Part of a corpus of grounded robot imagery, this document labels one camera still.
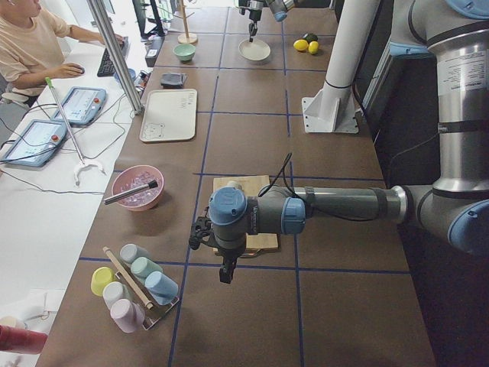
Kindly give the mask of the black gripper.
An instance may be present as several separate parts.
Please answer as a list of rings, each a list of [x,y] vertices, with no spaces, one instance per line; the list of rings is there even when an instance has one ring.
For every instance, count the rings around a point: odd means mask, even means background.
[[[210,218],[199,216],[191,226],[189,247],[197,250],[201,245],[216,248],[221,254],[223,262],[219,269],[219,280],[230,284],[237,260],[245,251],[245,234],[232,233],[219,227],[213,229]]]
[[[264,2],[262,0],[246,0],[244,7],[249,11],[249,19],[251,20],[248,25],[249,42],[251,43],[256,35],[256,26],[261,19]]]

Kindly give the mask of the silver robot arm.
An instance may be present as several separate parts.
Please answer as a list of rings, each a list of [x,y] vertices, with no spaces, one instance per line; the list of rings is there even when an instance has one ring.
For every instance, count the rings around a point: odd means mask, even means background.
[[[239,13],[244,15],[247,11],[249,12],[249,41],[251,43],[254,42],[254,37],[258,30],[257,23],[261,20],[265,5],[270,9],[275,20],[281,22],[287,17],[290,9],[295,8],[301,3],[302,1],[298,0],[238,0],[237,8],[239,9]]]
[[[232,181],[192,224],[191,249],[214,248],[230,283],[248,235],[292,235],[315,214],[351,221],[408,222],[476,256],[488,254],[488,3],[397,1],[390,54],[436,58],[440,176],[390,189],[288,187],[247,196]]]

